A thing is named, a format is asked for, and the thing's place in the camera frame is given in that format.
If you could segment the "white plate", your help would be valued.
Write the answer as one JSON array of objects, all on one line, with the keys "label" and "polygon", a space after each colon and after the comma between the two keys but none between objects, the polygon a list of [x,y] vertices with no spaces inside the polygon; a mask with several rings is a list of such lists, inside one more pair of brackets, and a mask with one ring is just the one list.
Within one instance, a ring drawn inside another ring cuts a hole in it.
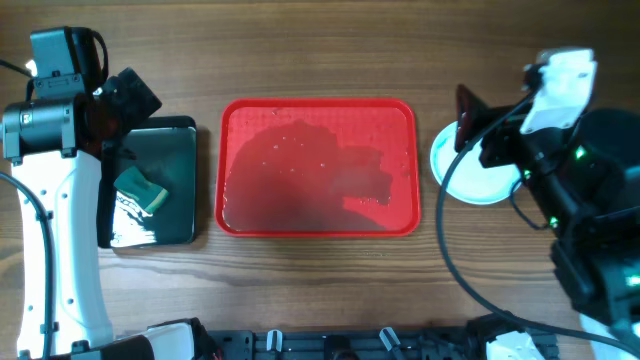
[{"label": "white plate", "polygon": [[[430,167],[439,184],[458,153],[454,150],[457,123],[446,126],[435,138],[429,156]],[[447,187],[454,198],[473,205],[491,205],[509,197],[511,187],[520,179],[515,165],[484,168],[479,160],[480,144],[456,167]]]}]

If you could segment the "green yellow sponge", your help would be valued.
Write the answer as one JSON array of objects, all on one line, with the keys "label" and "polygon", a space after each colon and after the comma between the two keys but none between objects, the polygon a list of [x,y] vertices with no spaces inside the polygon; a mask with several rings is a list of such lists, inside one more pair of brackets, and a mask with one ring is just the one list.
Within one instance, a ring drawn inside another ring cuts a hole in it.
[{"label": "green yellow sponge", "polygon": [[114,182],[115,188],[133,200],[145,213],[152,215],[166,201],[169,192],[146,179],[135,166],[123,171]]}]

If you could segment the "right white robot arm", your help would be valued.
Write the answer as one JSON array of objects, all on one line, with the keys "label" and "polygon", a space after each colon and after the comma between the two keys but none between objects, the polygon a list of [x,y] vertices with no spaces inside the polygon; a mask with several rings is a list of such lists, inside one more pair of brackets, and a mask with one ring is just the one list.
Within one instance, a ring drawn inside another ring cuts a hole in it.
[{"label": "right white robot arm", "polygon": [[485,168],[514,165],[556,239],[554,274],[577,312],[639,348],[639,116],[582,112],[572,125],[520,128],[532,106],[491,108],[456,89],[456,150],[480,136]]}]

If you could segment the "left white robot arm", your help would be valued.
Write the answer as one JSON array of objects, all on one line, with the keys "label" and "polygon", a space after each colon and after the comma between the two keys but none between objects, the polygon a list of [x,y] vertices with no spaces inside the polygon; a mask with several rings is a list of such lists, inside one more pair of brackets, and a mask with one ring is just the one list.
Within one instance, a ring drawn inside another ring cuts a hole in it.
[{"label": "left white robot arm", "polygon": [[115,339],[98,269],[103,157],[110,143],[161,103],[131,68],[91,90],[73,76],[45,79],[53,92],[4,110],[1,177],[21,201],[25,298],[19,359],[216,359],[196,318]]}]

